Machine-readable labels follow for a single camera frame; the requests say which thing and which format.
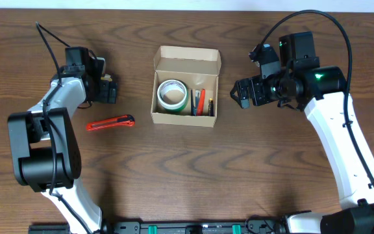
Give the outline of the white masking tape roll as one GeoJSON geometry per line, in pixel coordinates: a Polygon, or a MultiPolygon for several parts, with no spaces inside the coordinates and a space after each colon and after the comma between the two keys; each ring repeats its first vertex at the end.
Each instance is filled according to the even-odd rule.
{"type": "Polygon", "coordinates": [[[168,111],[179,112],[183,110],[188,103],[188,89],[184,83],[176,79],[169,79],[161,83],[157,90],[158,102],[168,111]],[[184,96],[183,98],[174,104],[169,104],[164,101],[164,96],[170,91],[179,91],[184,96]]]}

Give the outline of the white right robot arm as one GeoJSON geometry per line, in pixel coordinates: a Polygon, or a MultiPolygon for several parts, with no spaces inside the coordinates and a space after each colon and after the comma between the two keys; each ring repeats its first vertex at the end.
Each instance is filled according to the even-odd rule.
{"type": "Polygon", "coordinates": [[[282,36],[279,48],[258,45],[249,54],[260,68],[236,81],[231,98],[241,108],[292,101],[313,125],[332,168],[341,210],[333,214],[287,214],[274,233],[374,233],[374,157],[344,94],[347,81],[336,66],[321,66],[311,32],[282,36]]]}

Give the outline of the yellow sticky note pad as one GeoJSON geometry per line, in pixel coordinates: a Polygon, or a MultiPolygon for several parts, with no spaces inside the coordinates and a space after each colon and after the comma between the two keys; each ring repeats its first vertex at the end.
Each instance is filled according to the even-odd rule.
{"type": "Polygon", "coordinates": [[[112,78],[109,74],[104,74],[101,79],[104,81],[112,81],[112,78]]]}

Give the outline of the green tape roll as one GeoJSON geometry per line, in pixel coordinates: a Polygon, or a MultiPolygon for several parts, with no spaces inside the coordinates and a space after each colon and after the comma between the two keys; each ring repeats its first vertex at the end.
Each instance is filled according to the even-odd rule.
{"type": "Polygon", "coordinates": [[[183,88],[161,88],[158,91],[158,102],[167,111],[180,112],[188,102],[188,93],[183,88]]]}

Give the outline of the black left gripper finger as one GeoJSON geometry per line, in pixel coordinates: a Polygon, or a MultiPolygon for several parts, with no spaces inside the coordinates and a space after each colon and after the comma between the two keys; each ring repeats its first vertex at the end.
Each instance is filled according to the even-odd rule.
{"type": "Polygon", "coordinates": [[[101,103],[108,103],[109,97],[109,81],[107,80],[100,80],[99,83],[99,94],[97,97],[98,102],[101,103]]]}
{"type": "Polygon", "coordinates": [[[114,81],[109,82],[108,87],[108,103],[115,104],[118,94],[118,84],[114,81]]]}

